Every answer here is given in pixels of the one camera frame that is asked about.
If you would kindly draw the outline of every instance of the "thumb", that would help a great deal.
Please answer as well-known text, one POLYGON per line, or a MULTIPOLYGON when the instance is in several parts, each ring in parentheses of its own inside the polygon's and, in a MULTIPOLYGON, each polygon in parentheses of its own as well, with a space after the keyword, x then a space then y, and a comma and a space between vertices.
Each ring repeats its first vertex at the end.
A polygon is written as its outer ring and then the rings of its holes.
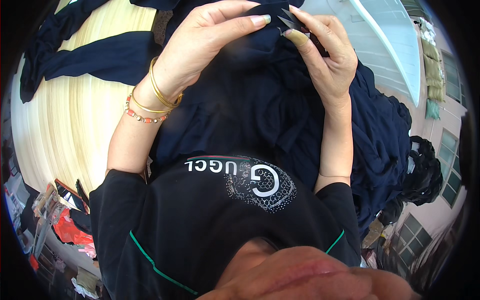
POLYGON ((231 19, 220 24, 215 25, 216 40, 226 45, 229 42, 262 29, 270 23, 271 18, 269 14, 261 16, 248 16, 231 19))
POLYGON ((282 33, 282 35, 297 47, 307 67, 322 68, 323 66, 326 66, 317 47, 315 47, 312 40, 310 40, 304 33, 296 29, 289 29, 282 33))

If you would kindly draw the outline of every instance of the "red plastic bag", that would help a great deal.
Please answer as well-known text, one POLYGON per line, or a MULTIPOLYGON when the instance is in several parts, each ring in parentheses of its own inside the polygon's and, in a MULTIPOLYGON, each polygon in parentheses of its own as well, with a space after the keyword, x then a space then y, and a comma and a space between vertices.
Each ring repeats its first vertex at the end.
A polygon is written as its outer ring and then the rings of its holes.
POLYGON ((93 243, 93 237, 80 231, 72 219, 70 219, 70 209, 65 208, 60 214, 59 222, 53 225, 55 232, 62 242, 73 242, 76 245, 87 245, 93 243))

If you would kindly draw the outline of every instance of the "forearm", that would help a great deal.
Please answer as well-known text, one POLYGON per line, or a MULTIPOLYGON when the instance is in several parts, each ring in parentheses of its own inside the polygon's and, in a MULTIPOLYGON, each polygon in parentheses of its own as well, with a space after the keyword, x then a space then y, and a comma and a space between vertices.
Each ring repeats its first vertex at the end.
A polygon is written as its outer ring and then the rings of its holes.
POLYGON ((341 109, 325 110, 324 133, 320 152, 320 168, 315 193, 334 182, 350 185, 353 162, 351 101, 341 109))
MULTIPOLYGON (((168 84, 168 82, 162 78, 156 77, 156 80, 157 86, 162 94, 169 102, 174 102, 174 99, 181 92, 181 89, 172 87, 171 84, 168 84)), ((155 96, 148 75, 138 84, 133 97, 138 103, 149 109, 168 109, 155 96)), ((155 119, 166 114, 145 111, 136 106, 132 100, 130 100, 130 109, 143 118, 155 119)), ((115 169, 143 176, 148 153, 161 125, 162 122, 143 123, 124 113, 110 140, 106 174, 111 169, 115 169)))

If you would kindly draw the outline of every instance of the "wooden table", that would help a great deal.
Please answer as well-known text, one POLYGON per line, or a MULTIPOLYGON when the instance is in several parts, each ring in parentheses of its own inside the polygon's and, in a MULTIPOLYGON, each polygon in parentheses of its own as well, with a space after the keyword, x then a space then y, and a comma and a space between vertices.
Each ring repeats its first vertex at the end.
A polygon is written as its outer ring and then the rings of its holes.
MULTIPOLYGON (((70 0, 61 0, 57 11, 70 0)), ((128 31, 149 31, 156 10, 110 0, 85 21, 59 50, 73 50, 128 31)), ((26 184, 44 191, 58 178, 75 189, 80 179, 87 193, 105 177, 108 144, 123 113, 132 86, 89 74, 62 76, 40 84, 32 101, 22 104, 20 61, 12 83, 12 133, 15 153, 26 184)))

